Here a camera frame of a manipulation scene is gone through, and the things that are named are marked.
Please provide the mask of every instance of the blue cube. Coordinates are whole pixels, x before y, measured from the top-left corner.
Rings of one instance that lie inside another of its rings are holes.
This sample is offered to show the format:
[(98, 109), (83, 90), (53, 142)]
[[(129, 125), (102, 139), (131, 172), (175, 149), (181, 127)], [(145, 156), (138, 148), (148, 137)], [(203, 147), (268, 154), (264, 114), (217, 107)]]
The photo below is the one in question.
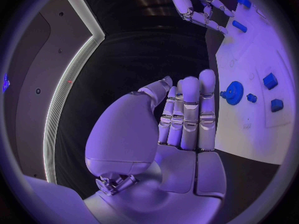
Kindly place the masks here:
[(282, 110), (284, 107), (284, 103), (281, 100), (275, 99), (271, 101), (271, 111), (277, 112)]
[(269, 75), (267, 75), (264, 79), (264, 85), (268, 88), (268, 90), (273, 89), (275, 86), (278, 85), (277, 79), (276, 77), (270, 73)]

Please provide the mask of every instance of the grey wall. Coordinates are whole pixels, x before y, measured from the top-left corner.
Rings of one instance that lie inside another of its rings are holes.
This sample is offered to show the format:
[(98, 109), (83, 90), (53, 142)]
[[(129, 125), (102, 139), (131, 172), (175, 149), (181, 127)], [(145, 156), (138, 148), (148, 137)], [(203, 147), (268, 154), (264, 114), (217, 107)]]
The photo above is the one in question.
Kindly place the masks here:
[(5, 118), (11, 147), (27, 176), (46, 179), (43, 136), (50, 102), (67, 65), (91, 36), (68, 0), (51, 0), (32, 21), (14, 54)]

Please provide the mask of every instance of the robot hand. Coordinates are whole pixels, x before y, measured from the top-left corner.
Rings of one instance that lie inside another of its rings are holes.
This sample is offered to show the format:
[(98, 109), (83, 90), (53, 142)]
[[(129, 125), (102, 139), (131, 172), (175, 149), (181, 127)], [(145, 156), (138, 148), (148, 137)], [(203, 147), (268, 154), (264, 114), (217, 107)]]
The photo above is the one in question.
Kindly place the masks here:
[(154, 161), (158, 126), (154, 108), (163, 101), (170, 77), (131, 92), (111, 104), (94, 125), (85, 148), (88, 170), (100, 177), (96, 183), (114, 195), (136, 182), (133, 175), (147, 170)]
[(171, 87), (159, 123), (159, 144), (211, 151), (215, 146), (215, 74), (204, 70)]
[(226, 28), (219, 26), (216, 22), (210, 20), (210, 17), (212, 15), (211, 5), (222, 10), (227, 16), (234, 17), (234, 14), (220, 0), (201, 0), (201, 3), (205, 6), (203, 10), (204, 13), (194, 11), (192, 2), (190, 0), (172, 1), (182, 19), (200, 26), (220, 31), (222, 34), (228, 34)]

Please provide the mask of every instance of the blue gear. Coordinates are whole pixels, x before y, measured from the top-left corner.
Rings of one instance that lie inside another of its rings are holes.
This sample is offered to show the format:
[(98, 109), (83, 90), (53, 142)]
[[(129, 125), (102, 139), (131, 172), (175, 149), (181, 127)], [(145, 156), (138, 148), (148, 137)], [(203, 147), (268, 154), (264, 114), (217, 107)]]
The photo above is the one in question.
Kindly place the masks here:
[(243, 85), (238, 81), (233, 81), (225, 92), (226, 102), (232, 106), (235, 106), (241, 101), (243, 93)]

